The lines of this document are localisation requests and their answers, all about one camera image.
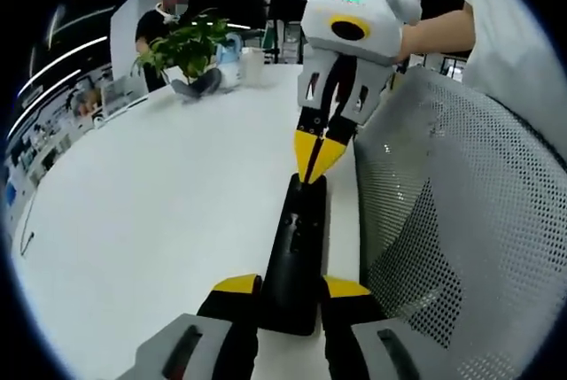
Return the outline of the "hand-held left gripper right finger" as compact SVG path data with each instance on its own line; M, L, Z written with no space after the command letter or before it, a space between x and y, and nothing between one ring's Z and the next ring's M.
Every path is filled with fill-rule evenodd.
M333 379L431 379L427 337L386 318L359 283L326 275L322 280L325 358Z

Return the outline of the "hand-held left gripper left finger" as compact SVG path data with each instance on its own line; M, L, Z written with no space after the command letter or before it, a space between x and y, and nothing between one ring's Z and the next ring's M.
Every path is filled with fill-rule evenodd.
M136 349L120 379L249 379L258 354L259 275L227 278L195 314L181 314Z

